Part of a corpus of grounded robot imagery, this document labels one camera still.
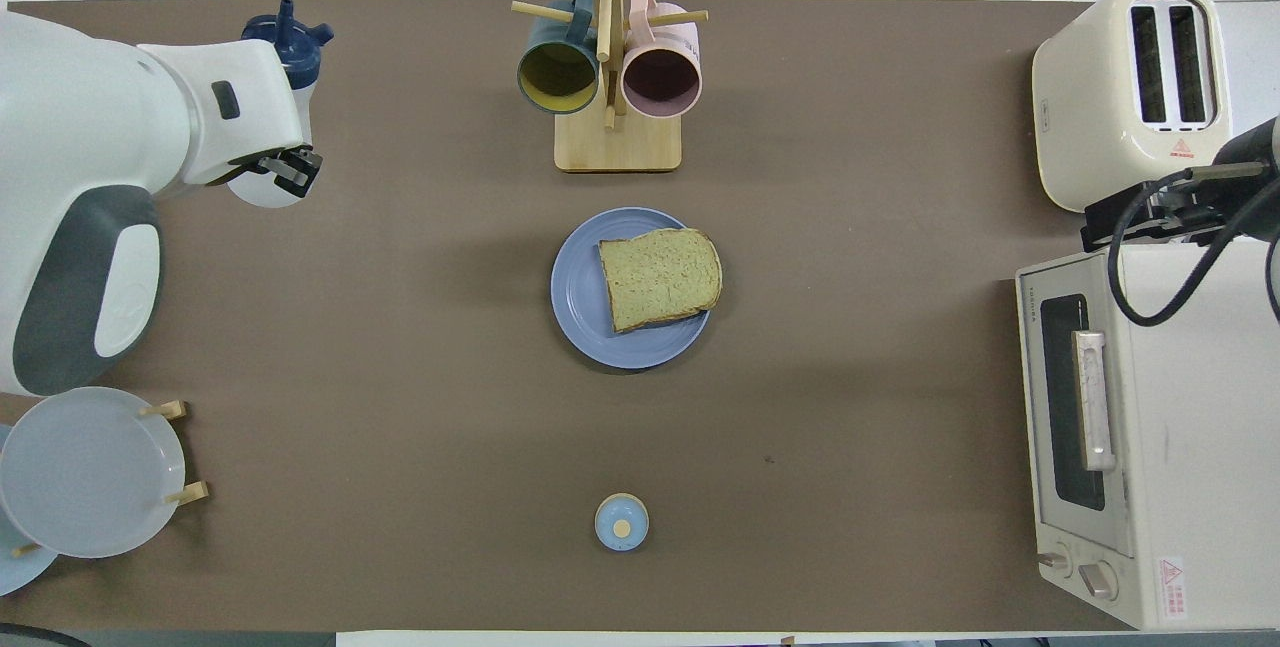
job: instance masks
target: plate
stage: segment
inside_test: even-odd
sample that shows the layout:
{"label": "plate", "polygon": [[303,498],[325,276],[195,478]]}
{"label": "plate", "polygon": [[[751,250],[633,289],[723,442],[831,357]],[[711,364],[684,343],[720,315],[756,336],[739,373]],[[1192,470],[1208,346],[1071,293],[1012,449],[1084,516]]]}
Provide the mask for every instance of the plate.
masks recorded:
{"label": "plate", "polygon": [[0,505],[28,542],[73,557],[128,552],[164,528],[186,478],[169,420],[141,397],[81,387],[38,402],[0,457]]}
{"label": "plate", "polygon": [[676,322],[613,332],[600,240],[630,240],[663,227],[685,227],[649,208],[617,208],[588,219],[564,240],[552,268],[552,310],[568,341],[593,360],[622,369],[659,365],[698,340],[709,311]]}
{"label": "plate", "polygon": [[[9,434],[9,425],[0,424],[0,443]],[[3,514],[0,514],[0,594],[8,594],[44,573],[54,562],[58,552],[41,547],[14,557],[13,551],[31,545],[26,534],[19,533]]]}

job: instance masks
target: white plate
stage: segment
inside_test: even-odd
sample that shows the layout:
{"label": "white plate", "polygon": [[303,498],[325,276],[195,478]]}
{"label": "white plate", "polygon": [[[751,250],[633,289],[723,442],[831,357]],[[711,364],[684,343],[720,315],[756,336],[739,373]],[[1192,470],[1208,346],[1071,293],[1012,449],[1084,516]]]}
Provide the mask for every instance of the white plate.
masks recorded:
{"label": "white plate", "polygon": [[41,401],[13,425],[0,457],[0,505],[31,542],[110,557],[155,537],[186,479],[182,446],[141,397],[81,387]]}
{"label": "white plate", "polygon": [[[0,424],[0,443],[9,434],[9,425]],[[0,594],[8,594],[14,589],[24,587],[31,580],[41,575],[49,565],[54,562],[58,552],[41,547],[23,556],[14,557],[13,551],[18,547],[31,545],[26,534],[0,515]]]}

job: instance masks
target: oven window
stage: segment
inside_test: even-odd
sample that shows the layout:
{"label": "oven window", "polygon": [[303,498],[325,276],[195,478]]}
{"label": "oven window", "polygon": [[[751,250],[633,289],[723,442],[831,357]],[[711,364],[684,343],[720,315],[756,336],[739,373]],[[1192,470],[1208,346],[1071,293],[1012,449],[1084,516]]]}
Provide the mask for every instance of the oven window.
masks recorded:
{"label": "oven window", "polygon": [[1044,338],[1044,377],[1048,386],[1048,428],[1053,446],[1053,482],[1057,496],[1068,502],[1102,511],[1102,473],[1084,469],[1080,445],[1080,407],[1075,392],[1075,360],[1071,333],[1089,328],[1084,295],[1053,297],[1041,302]]}

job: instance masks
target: oven knob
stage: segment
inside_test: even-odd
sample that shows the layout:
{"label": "oven knob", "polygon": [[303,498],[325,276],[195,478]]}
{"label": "oven knob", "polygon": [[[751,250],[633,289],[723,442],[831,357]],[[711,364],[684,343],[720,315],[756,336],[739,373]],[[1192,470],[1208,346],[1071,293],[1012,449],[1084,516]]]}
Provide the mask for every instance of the oven knob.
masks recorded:
{"label": "oven knob", "polygon": [[1080,579],[1084,580],[1084,588],[1089,591],[1089,594],[1097,600],[1107,600],[1110,602],[1117,597],[1115,586],[1116,573],[1106,562],[1080,565]]}
{"label": "oven knob", "polygon": [[1057,552],[1041,552],[1039,555],[1036,556],[1036,559],[1037,561],[1039,561],[1039,564],[1052,570],[1065,570],[1070,569],[1071,566],[1066,559],[1066,555],[1059,555]]}

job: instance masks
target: toaster oven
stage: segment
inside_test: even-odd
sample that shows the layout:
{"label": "toaster oven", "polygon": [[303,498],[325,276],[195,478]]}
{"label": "toaster oven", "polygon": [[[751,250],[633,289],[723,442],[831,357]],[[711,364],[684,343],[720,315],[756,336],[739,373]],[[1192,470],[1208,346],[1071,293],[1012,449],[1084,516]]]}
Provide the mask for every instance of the toaster oven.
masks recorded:
{"label": "toaster oven", "polygon": [[[1266,251],[1229,245],[1152,328],[1116,309],[1106,251],[1016,274],[1039,573],[1134,628],[1280,625],[1280,324]],[[1121,247],[1133,305],[1165,305],[1201,254]]]}

